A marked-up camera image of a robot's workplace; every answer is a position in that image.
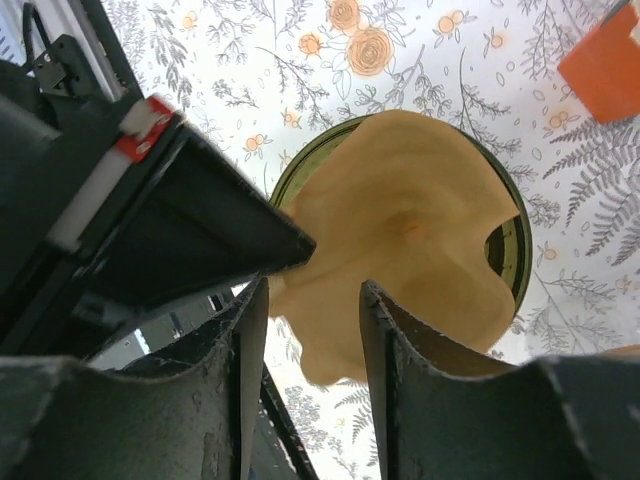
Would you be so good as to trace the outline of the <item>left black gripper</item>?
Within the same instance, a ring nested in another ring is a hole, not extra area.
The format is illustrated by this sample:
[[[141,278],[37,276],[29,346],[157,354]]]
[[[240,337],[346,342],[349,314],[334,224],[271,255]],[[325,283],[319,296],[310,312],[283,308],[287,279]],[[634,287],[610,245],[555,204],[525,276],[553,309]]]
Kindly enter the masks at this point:
[[[306,263],[313,239],[158,95],[44,142],[1,214],[1,352],[43,355],[90,293],[165,305]]]

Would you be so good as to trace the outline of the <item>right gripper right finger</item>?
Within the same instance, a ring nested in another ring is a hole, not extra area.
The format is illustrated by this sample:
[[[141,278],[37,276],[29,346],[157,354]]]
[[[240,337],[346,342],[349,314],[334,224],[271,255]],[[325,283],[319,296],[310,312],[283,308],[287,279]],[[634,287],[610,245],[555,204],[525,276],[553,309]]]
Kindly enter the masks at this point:
[[[378,285],[360,291],[385,479],[635,479],[639,361],[543,356],[514,366],[420,322]]]

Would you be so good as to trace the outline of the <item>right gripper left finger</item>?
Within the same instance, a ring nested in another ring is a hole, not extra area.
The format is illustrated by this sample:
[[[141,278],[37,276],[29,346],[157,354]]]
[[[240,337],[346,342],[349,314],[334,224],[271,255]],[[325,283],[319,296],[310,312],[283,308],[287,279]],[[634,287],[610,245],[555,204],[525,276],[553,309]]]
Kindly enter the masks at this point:
[[[258,410],[269,289],[123,372],[70,357],[1,361],[5,479],[244,479]]]

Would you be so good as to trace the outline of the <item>green glass coffee dripper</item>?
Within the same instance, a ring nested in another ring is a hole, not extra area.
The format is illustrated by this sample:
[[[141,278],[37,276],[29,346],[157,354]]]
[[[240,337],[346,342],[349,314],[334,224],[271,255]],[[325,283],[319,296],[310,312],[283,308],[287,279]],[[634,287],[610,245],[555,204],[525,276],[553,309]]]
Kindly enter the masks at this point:
[[[366,118],[361,116],[344,121],[304,146],[281,174],[270,196],[270,203],[277,208],[289,204],[329,154]],[[524,200],[512,177],[496,156],[471,135],[466,138],[491,165],[519,210],[516,217],[503,223],[487,238],[485,257],[494,272],[510,287],[515,307],[520,308],[529,285],[533,263],[533,239]]]

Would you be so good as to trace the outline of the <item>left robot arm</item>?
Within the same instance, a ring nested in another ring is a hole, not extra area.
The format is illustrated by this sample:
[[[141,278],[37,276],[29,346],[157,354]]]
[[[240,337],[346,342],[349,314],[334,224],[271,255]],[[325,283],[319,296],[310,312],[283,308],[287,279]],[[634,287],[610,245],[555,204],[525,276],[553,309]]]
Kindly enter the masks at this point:
[[[89,359],[194,298],[304,264],[314,241],[164,105],[55,110],[1,68],[1,351]]]

